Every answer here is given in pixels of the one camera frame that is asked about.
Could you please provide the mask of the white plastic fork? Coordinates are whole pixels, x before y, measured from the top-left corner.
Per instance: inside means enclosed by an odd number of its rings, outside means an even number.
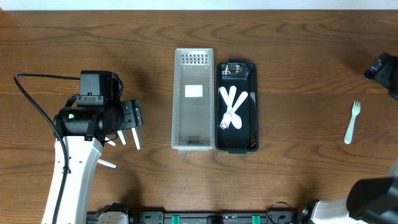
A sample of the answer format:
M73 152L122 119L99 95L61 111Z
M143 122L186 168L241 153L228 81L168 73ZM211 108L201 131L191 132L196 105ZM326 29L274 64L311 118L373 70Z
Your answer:
M236 114L236 110L242 105L244 100L248 97L248 93L246 91L242 92L237 99L237 102L232 106L232 120L231 123L236 129L241 129L243 122L239 115Z
M360 114L360 111L361 111L360 102L354 101L353 107L352 107L352 110L351 110L351 119L349 121L349 125L348 125L348 128L346 130L345 137L344 137L344 143L345 144L350 144L352 142L353 133L354 133L354 124L355 124L357 115Z
M229 92L227 92L226 88L224 86L220 87L220 93L221 96L224 99L224 102L226 103L227 109L226 112L223 115L223 119L220 123L220 128L221 129L227 129L231 123L232 120L232 104L233 104L233 100L236 94L236 87L235 86L231 86L229 88Z

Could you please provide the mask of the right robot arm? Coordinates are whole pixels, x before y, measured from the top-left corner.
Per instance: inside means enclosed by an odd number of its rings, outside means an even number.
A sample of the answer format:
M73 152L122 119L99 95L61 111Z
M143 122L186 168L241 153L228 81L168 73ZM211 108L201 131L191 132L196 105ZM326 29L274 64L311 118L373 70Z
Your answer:
M364 78L374 80L397 99L397 57L383 52L365 71ZM294 223L380 223L397 224L397 163L386 177L361 179L347 197L334 201L306 204Z

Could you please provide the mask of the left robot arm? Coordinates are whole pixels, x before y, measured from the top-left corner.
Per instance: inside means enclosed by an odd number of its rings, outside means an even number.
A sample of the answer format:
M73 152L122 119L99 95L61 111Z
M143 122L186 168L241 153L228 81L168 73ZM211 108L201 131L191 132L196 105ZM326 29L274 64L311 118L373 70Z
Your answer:
M117 73L83 70L80 92L54 117L59 132L55 165L42 223L84 223L96 165L113 134L143 125L138 100L121 100Z

